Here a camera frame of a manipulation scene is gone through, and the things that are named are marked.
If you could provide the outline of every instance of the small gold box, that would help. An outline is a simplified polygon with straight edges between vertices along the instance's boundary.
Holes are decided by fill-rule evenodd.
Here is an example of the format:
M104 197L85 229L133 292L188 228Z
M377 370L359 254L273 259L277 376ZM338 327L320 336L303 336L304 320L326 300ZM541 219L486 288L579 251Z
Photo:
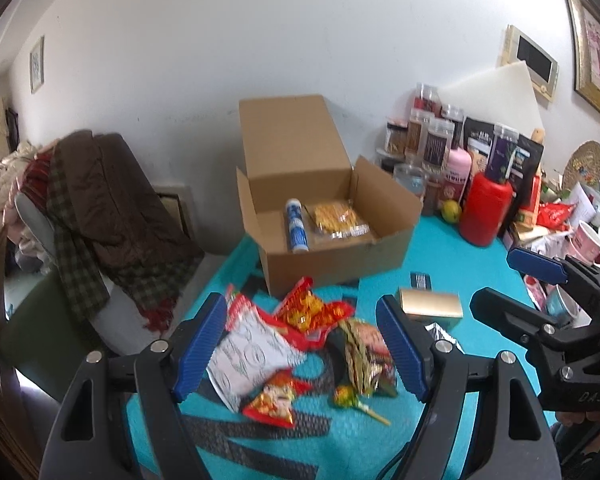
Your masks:
M457 294L402 286L395 293L395 299L407 317L414 321L425 324L435 322L449 330L462 319L462 304Z

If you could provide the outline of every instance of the purple package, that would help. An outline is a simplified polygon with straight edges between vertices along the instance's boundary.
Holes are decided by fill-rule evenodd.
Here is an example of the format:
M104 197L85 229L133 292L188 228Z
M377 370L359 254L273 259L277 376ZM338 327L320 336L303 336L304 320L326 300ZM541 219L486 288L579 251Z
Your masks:
M504 184L509 178L513 155L520 134L503 124L496 124L493 133L493 146L491 147L487 167L484 170L484 176L492 182Z

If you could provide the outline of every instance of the framed painting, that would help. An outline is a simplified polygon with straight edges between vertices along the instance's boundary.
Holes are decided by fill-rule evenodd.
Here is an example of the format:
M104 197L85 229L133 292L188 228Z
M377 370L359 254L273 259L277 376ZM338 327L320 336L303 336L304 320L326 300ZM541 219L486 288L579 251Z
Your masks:
M575 52L574 89L600 112L600 14L588 0L567 0Z
M41 36L29 53L29 79L32 94L45 82L44 47L45 37Z

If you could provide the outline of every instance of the red bottle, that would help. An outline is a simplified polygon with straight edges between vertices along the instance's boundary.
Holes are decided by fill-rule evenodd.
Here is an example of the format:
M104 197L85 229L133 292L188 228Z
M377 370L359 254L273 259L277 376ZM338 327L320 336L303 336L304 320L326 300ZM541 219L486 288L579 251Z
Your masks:
M513 188L509 181L497 184L486 178L484 173L476 174L460 219L462 238L480 247L493 242L512 197Z

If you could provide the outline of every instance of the blue table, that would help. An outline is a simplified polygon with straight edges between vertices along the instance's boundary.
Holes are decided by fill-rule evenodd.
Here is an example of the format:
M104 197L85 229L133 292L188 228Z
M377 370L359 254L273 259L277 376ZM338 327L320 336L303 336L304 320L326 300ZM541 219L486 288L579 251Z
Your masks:
M476 248L462 240L456 229L438 218L422 218L413 235L400 269L369 276L341 285L319 288L326 301L346 298L355 304L356 316L375 322L376 301L393 294L399 286L410 286L410 272L426 272L432 288L454 292L460 297L464 319L451 331L469 354L495 356L509 349L520 358L531 383L538 390L533 368L524 360L524 349L473 319L469 302L473 293L490 286L525 304L530 304L517 272L506 263L506 250L500 241ZM277 302L266 294L259 268L258 251L248 237L243 239L186 315L195 315L210 292L222 292L229 283L253 296L256 304L271 311ZM373 397L369 405L392 421L390 427L355 410L338 410L328 405L333 391L333 361L328 352L310 354L295 374L314 384L312 395L294 402L297 427L277 430L251 422L229 412L219 401L208 380L180 405L187 429L198 446L213 478L255 480L289 478L294 480L369 480L410 439L422 412L422 405L404 390L398 380L397 399ZM467 395L456 445L445 479L456 480L473 428L477 394ZM138 398L127 407L132 439L138 460L157 471ZM548 413L549 422L555 419Z

